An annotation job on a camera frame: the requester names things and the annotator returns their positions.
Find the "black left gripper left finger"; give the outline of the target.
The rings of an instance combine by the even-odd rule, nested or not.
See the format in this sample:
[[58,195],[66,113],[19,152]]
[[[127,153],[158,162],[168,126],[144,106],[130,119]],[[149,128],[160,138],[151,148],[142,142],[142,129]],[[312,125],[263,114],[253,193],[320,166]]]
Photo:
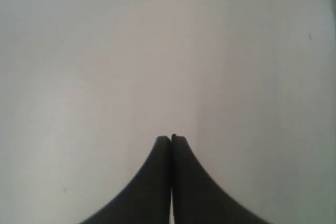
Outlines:
[[84,223],[169,223],[171,180],[171,141],[159,136],[127,186]]

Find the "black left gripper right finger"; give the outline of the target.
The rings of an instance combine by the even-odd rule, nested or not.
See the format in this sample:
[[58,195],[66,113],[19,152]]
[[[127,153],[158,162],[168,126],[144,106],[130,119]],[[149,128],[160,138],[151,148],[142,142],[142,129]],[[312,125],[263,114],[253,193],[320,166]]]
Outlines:
[[262,223],[211,179],[187,139],[172,135],[173,212],[175,223]]

